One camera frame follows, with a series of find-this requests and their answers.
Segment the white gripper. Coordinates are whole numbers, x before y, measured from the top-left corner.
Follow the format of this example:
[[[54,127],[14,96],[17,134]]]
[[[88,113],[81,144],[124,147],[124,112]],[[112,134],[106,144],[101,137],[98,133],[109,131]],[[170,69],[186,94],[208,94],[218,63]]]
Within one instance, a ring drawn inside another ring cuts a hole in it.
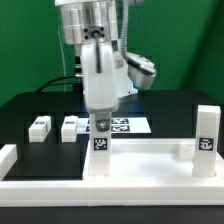
[[[96,114],[97,130],[108,131],[111,114],[105,112],[113,112],[118,108],[115,61],[111,45],[100,43],[99,55],[100,58],[97,58],[95,43],[81,48],[84,101],[87,111]]]

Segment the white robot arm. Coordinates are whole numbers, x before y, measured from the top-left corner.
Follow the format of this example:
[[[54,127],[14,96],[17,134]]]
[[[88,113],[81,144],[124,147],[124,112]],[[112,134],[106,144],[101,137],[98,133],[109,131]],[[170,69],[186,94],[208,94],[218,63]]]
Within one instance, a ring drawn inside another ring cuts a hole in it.
[[[65,43],[81,61],[86,109],[92,128],[108,132],[112,113],[131,89],[126,51],[129,0],[55,0]]]

